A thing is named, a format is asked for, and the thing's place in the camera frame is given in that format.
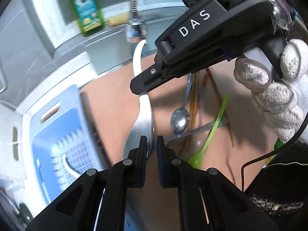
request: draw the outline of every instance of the blue label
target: blue label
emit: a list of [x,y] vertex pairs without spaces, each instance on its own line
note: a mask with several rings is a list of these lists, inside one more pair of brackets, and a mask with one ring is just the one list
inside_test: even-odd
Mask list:
[[84,31],[89,31],[102,25],[94,0],[74,0],[74,5]]

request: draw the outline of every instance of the green plastic spoon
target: green plastic spoon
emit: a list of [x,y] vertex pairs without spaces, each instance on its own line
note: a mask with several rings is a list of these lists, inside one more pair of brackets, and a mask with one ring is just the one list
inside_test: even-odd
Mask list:
[[210,134],[208,135],[208,138],[207,138],[207,140],[206,140],[206,142],[205,142],[205,144],[204,144],[202,150],[201,150],[200,152],[194,154],[194,155],[189,159],[188,163],[189,163],[192,167],[194,167],[194,168],[200,168],[200,167],[201,167],[202,161],[203,161],[203,155],[204,155],[206,149],[208,148],[208,145],[210,144],[210,142],[211,142],[211,140],[212,140],[212,138],[213,138],[213,135],[214,135],[214,133],[215,133],[217,127],[218,127],[218,124],[219,124],[219,122],[220,122],[220,120],[221,120],[221,118],[222,118],[222,115],[224,114],[224,110],[225,110],[225,108],[226,108],[226,106],[227,106],[227,102],[228,102],[229,98],[230,98],[230,97],[229,97],[228,95],[224,95],[224,101],[223,101],[223,103],[222,103],[222,105],[221,105],[221,108],[220,108],[220,111],[219,111],[219,113],[218,113],[218,116],[217,116],[217,118],[216,118],[216,121],[215,121],[215,123],[214,123],[214,126],[213,126],[213,128],[212,128]]

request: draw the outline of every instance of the white glove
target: white glove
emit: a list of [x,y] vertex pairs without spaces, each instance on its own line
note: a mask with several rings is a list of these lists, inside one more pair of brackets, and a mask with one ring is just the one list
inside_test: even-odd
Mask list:
[[[270,71],[248,58],[235,61],[234,77],[251,90],[252,103],[265,113],[269,124],[282,142],[290,140],[308,111],[308,46],[290,40],[280,58],[283,82],[272,82]],[[308,144],[308,130],[300,139]]]

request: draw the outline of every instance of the silver rivet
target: silver rivet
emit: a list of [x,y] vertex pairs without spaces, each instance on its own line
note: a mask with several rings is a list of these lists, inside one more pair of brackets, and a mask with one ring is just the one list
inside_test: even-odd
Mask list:
[[179,159],[174,159],[174,160],[172,160],[172,164],[173,165],[180,165],[182,162],[181,162],[181,160],[179,160]]
[[123,161],[123,164],[126,165],[126,166],[129,166],[129,165],[131,165],[132,163],[133,163],[133,161],[130,160],[130,159],[126,159],[126,160]]
[[93,176],[96,174],[96,170],[94,168],[88,169],[87,170],[87,175],[88,176]]
[[214,167],[211,167],[209,170],[208,170],[208,173],[212,176],[215,176],[218,174],[218,170]]
[[275,204],[273,207],[272,207],[272,210],[273,211],[277,211],[279,209],[280,205],[279,204]]

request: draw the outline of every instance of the dish soap bottle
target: dish soap bottle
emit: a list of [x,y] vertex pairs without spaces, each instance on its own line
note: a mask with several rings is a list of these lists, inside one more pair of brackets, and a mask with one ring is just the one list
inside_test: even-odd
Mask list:
[[77,22],[84,36],[103,29],[104,20],[95,0],[71,0],[77,15]]

